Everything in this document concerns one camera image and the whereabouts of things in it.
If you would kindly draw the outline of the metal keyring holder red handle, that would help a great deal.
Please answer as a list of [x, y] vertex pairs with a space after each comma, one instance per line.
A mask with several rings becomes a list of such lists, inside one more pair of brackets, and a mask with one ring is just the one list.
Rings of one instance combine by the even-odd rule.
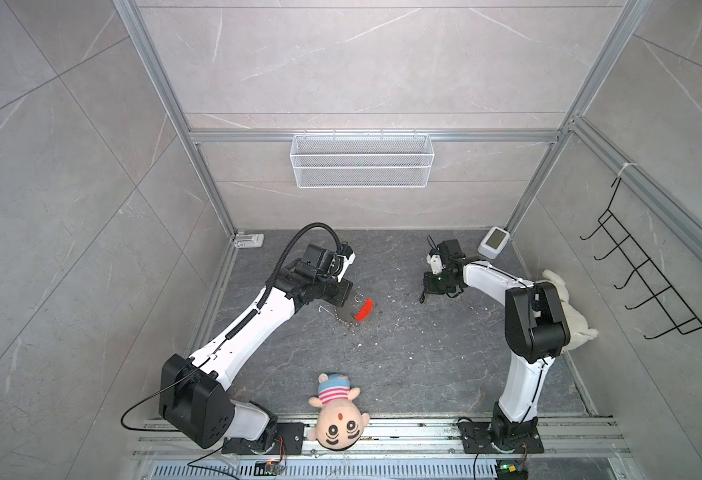
[[342, 306], [334, 308], [335, 318], [347, 325], [357, 325], [373, 313], [374, 302], [361, 293], [351, 293]]

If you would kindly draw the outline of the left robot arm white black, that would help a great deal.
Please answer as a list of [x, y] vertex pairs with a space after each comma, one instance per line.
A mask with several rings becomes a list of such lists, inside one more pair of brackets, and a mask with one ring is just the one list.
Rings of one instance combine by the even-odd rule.
[[182, 357], [171, 356], [160, 376], [159, 415], [195, 444], [210, 448], [223, 439], [271, 447], [278, 417], [253, 402], [230, 398], [228, 389], [249, 358], [301, 307], [314, 300], [341, 306], [353, 283], [344, 278], [350, 262], [337, 272], [310, 275], [299, 265], [277, 275], [226, 330]]

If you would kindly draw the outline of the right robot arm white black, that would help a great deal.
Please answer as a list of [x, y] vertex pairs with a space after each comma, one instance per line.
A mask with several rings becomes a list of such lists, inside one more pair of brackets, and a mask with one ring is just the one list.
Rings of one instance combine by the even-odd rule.
[[430, 241], [429, 246], [421, 303], [429, 295], [455, 298], [473, 288], [504, 307], [511, 363], [503, 393], [493, 407], [489, 438], [497, 450], [511, 452], [536, 435], [546, 377], [570, 341], [556, 287], [549, 281], [514, 277], [486, 260], [470, 258], [456, 239]]

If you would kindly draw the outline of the white digital clock device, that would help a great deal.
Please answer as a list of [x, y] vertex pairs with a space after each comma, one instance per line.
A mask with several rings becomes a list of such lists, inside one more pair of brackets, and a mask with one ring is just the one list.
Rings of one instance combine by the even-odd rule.
[[501, 227], [493, 226], [480, 241], [477, 252], [488, 260], [494, 260], [507, 245], [510, 234]]

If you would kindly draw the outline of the plush doll striped hat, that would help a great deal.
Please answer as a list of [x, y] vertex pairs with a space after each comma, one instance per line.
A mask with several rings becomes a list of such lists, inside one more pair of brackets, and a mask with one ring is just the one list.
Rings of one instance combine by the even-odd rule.
[[331, 451], [345, 451], [354, 446], [370, 422], [370, 416], [355, 404], [360, 393], [346, 375], [321, 373], [318, 393], [309, 399], [309, 404], [320, 412], [306, 438]]

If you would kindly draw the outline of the white plush dog toy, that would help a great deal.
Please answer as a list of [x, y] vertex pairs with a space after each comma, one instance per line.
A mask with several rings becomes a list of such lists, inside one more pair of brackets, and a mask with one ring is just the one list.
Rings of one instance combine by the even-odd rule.
[[572, 351], [588, 341], [595, 340], [599, 332], [594, 328], [590, 328], [586, 318], [569, 303], [570, 296], [564, 280], [558, 274], [548, 269], [542, 272], [542, 276], [555, 286], [570, 332], [570, 340], [562, 348], [562, 351]]

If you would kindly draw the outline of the white wall socket box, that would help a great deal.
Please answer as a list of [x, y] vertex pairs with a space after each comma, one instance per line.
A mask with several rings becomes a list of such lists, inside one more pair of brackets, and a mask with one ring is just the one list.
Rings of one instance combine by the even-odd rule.
[[263, 233], [237, 233], [233, 239], [234, 246], [238, 249], [261, 248], [264, 244]]

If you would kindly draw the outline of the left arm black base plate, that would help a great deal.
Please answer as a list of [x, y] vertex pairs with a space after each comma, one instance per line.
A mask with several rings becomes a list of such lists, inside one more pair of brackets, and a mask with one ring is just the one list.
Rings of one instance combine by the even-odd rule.
[[270, 424], [255, 441], [228, 440], [221, 452], [240, 455], [299, 455], [302, 452], [306, 425], [300, 422], [278, 422]]

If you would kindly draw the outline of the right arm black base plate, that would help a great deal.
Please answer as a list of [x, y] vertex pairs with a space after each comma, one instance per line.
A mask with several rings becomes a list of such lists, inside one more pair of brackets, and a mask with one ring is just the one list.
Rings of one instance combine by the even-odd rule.
[[506, 424], [461, 419], [456, 423], [463, 449], [468, 454], [541, 454], [545, 451], [537, 420]]

